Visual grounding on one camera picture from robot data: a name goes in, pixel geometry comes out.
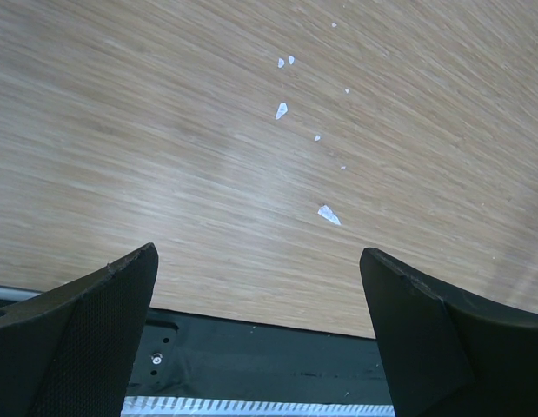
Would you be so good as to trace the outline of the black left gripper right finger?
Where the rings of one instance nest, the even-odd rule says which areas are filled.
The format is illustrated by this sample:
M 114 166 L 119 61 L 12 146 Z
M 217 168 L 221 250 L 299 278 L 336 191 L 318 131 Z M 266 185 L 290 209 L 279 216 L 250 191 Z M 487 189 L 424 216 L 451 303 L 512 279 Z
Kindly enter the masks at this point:
M 360 271 L 398 416 L 538 416 L 538 314 L 365 248 Z

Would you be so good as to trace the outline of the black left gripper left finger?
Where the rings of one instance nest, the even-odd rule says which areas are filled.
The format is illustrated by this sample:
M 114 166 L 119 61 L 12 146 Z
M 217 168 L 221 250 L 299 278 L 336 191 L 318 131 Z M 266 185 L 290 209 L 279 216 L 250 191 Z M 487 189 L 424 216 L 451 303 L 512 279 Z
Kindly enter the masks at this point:
M 156 282 L 148 243 L 0 308 L 0 416 L 118 416 Z

